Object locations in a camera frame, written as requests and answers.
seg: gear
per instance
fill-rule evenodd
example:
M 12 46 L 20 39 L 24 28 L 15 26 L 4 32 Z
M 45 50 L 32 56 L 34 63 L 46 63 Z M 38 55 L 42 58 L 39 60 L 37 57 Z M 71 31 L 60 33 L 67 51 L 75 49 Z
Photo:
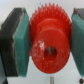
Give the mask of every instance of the gear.
M 67 13 L 58 5 L 41 6 L 30 19 L 32 59 L 42 72 L 61 70 L 70 54 L 71 22 Z

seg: green plastic block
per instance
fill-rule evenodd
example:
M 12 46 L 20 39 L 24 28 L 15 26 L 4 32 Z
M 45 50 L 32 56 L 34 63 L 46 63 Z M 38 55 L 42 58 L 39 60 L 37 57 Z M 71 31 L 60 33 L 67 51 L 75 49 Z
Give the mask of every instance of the green plastic block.
M 84 76 L 84 20 L 72 15 L 71 51 L 81 76 Z
M 29 17 L 25 9 L 23 11 L 24 15 L 13 36 L 19 76 L 26 76 L 30 51 Z

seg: small gear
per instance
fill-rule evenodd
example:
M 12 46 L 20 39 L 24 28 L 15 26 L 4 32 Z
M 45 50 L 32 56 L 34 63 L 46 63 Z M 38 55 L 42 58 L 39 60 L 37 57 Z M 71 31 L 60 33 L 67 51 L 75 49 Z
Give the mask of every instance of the small gear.
M 30 19 L 31 56 L 34 64 L 45 73 L 61 70 L 70 54 L 71 21 L 55 4 L 38 7 Z

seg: gear hub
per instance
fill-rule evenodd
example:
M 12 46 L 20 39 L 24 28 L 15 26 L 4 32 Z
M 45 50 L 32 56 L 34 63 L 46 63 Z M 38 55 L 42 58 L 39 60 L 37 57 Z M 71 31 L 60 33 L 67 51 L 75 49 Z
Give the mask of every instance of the gear hub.
M 36 67 L 44 73 L 56 73 L 67 63 L 70 55 L 71 22 L 58 5 L 38 8 L 30 19 L 31 56 Z

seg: white surface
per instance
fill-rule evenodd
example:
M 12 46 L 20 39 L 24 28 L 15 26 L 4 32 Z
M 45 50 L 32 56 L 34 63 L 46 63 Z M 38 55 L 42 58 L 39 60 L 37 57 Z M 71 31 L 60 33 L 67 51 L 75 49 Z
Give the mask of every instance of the white surface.
M 2 23 L 14 7 L 25 7 L 29 17 L 32 13 L 45 3 L 55 3 L 62 6 L 71 18 L 73 8 L 83 8 L 84 0 L 0 0 L 0 23 Z M 70 55 L 66 66 L 56 74 L 44 74 L 40 72 L 33 61 L 29 61 L 28 73 L 26 78 L 8 78 L 9 84 L 50 84 L 50 76 L 54 76 L 55 84 L 79 84 L 79 75 L 73 57 Z

